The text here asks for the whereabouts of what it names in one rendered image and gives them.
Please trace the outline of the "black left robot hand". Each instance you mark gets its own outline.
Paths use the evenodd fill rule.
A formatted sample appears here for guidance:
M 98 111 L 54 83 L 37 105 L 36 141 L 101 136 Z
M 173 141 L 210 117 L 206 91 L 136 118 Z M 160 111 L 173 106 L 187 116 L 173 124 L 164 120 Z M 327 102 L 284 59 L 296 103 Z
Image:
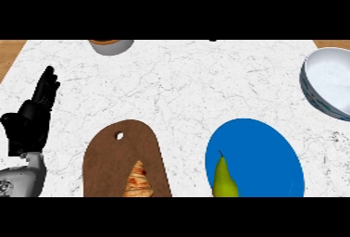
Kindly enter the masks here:
M 33 97 L 24 102 L 17 113 L 6 113 L 0 118 L 9 139 L 9 156 L 42 152 L 45 149 L 51 111 L 60 87 L 55 69 L 48 66 Z

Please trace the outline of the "blue plate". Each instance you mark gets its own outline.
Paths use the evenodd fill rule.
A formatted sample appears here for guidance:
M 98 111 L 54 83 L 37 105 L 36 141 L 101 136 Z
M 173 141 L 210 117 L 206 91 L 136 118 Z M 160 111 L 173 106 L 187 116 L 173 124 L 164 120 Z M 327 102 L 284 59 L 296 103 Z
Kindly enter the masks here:
M 210 185 L 220 157 L 243 197 L 305 196 L 300 159 L 284 135 L 265 122 L 237 118 L 215 131 L 206 152 Z

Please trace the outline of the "white bowl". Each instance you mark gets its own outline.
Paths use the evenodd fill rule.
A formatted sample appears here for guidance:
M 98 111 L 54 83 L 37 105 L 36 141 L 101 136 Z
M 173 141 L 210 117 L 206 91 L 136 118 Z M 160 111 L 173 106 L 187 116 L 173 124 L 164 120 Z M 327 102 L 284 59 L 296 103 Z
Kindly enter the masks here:
M 330 117 L 350 121 L 350 50 L 318 49 L 305 59 L 300 84 L 309 104 Z

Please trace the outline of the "brown wooden cutting board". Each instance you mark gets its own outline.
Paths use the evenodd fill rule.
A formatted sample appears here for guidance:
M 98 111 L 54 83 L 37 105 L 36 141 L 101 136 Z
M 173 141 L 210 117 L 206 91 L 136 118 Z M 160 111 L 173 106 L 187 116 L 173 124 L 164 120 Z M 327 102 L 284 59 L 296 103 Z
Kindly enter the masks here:
M 154 197 L 172 197 L 156 133 L 142 121 L 127 119 L 99 131 L 86 148 L 83 196 L 123 196 L 138 161 L 145 168 Z

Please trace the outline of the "golden croissant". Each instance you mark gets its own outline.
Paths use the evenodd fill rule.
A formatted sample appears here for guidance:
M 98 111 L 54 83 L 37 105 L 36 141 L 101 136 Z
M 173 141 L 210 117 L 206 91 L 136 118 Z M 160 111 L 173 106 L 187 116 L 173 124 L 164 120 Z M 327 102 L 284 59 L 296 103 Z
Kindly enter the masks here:
M 147 170 L 144 163 L 139 160 L 132 168 L 132 172 L 127 178 L 124 197 L 151 197 L 154 195 L 154 189 L 151 182 L 147 178 Z

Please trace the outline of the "green pear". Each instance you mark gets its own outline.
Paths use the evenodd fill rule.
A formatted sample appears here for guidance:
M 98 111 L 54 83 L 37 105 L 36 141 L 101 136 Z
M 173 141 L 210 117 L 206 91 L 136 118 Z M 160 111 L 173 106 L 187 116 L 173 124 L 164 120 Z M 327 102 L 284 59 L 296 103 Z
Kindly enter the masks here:
M 212 193 L 215 197 L 240 196 L 238 186 L 231 176 L 228 161 L 223 153 L 220 153 L 220 158 L 216 164 Z

